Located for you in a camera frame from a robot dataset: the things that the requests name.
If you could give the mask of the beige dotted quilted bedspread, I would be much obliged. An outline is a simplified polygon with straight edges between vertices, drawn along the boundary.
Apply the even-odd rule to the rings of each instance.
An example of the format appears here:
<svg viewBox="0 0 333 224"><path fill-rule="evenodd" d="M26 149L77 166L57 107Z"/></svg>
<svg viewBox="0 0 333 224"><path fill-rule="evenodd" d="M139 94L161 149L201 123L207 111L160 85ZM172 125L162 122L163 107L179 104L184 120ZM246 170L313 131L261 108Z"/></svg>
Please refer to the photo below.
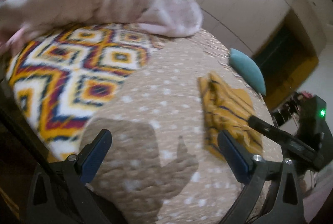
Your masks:
<svg viewBox="0 0 333 224"><path fill-rule="evenodd" d="M112 223L218 223L242 190L228 164L204 147L198 78L215 71L245 90L270 123L262 97L228 66L228 49L205 30L167 41L87 123L82 143L112 133L88 185Z"/></svg>

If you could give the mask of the mustard yellow striped sweater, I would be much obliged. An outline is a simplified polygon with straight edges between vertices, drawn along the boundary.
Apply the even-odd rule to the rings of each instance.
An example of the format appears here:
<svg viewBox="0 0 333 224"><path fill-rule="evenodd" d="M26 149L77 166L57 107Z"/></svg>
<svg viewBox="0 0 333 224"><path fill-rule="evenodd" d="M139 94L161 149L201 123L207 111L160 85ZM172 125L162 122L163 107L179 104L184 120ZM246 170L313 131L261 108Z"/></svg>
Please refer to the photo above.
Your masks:
<svg viewBox="0 0 333 224"><path fill-rule="evenodd" d="M248 126L255 115L252 101L244 89L233 89L216 72L198 78L204 116L204 147L219 159L224 159L218 147L218 134L227 130L231 136L253 154L263 155L262 137Z"/></svg>

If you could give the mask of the colourful zigzag patterned blanket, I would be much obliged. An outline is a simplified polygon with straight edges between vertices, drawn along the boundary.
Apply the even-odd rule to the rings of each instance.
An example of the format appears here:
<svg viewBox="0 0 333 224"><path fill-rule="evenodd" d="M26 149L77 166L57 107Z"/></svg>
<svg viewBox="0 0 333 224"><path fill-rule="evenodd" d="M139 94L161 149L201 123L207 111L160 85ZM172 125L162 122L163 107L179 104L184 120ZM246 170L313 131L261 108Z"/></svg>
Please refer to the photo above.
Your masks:
<svg viewBox="0 0 333 224"><path fill-rule="evenodd" d="M86 123L163 45L134 25L66 27L30 41L6 79L50 159L61 161L79 151Z"/></svg>

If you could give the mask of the teal cushion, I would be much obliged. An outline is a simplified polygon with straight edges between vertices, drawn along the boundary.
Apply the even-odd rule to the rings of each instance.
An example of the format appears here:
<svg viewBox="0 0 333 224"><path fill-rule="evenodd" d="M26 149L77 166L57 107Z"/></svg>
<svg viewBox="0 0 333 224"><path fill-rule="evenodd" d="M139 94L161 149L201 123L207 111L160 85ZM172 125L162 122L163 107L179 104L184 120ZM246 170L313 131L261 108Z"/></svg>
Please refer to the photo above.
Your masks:
<svg viewBox="0 0 333 224"><path fill-rule="evenodd" d="M258 65L248 55L230 49L229 65L257 92L266 95L266 85Z"/></svg>

